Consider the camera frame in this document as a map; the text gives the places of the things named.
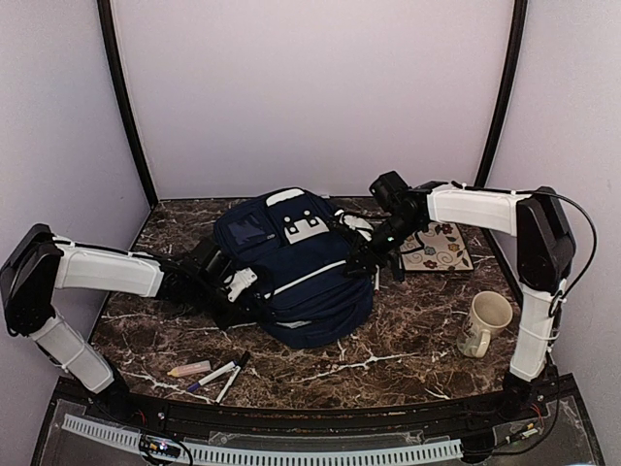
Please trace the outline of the white marker blue cap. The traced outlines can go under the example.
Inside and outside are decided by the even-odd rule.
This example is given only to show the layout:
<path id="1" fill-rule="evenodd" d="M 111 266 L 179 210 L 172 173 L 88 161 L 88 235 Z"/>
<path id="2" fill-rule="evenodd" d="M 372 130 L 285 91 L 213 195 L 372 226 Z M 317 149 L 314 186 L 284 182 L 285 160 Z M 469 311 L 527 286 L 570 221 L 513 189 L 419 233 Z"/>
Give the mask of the white marker blue cap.
<path id="1" fill-rule="evenodd" d="M 394 278 L 399 283 L 403 283 L 405 281 L 405 265 L 404 265 L 403 257 L 400 253 L 396 257 Z"/>

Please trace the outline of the navy blue student backpack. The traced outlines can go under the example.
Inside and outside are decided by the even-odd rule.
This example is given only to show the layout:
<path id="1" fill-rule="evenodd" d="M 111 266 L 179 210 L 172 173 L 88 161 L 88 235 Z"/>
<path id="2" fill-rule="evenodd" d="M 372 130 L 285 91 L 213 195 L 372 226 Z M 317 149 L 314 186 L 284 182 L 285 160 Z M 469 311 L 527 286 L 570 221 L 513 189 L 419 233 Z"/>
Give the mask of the navy blue student backpack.
<path id="1" fill-rule="evenodd" d="M 251 308 L 266 333 L 293 349 L 329 345 L 372 313 L 373 276 L 343 275 L 361 235 L 339 223 L 341 213 L 348 214 L 326 198 L 289 187 L 244 201 L 213 226 L 234 269 L 257 275 L 236 303 Z"/>

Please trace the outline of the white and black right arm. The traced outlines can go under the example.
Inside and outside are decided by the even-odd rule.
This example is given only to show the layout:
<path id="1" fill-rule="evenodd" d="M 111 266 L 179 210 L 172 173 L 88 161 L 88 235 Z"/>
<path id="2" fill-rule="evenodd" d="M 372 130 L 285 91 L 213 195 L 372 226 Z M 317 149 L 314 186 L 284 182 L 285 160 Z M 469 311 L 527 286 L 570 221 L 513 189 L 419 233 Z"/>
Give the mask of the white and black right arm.
<path id="1" fill-rule="evenodd" d="M 354 247 L 345 274 L 374 273 L 408 236 L 431 222 L 479 229 L 521 309 L 508 371 L 526 383 L 536 379 L 553 345 L 558 309 L 571 289 L 576 242 L 563 208 L 568 198 L 548 186 L 510 190 L 431 181 L 411 187 L 395 171 L 380 175 L 370 192 L 388 216 L 370 240 Z"/>

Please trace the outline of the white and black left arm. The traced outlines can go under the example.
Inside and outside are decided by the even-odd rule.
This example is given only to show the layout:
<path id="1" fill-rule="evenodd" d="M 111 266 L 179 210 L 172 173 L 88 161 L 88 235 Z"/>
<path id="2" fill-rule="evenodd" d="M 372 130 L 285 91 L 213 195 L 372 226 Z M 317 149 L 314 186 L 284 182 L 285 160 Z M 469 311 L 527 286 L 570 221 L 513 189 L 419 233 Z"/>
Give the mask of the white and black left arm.
<path id="1" fill-rule="evenodd" d="M 137 414 L 123 377 L 112 362 L 76 330 L 57 307 L 63 290 L 179 302 L 212 315 L 226 327 L 248 312 L 248 292 L 258 282 L 239 268 L 210 237 L 193 250 L 171 256 L 114 250 L 54 234 L 37 223 L 1 266 L 1 304 L 8 333 L 33 342 L 52 363 L 99 398 L 116 423 Z"/>

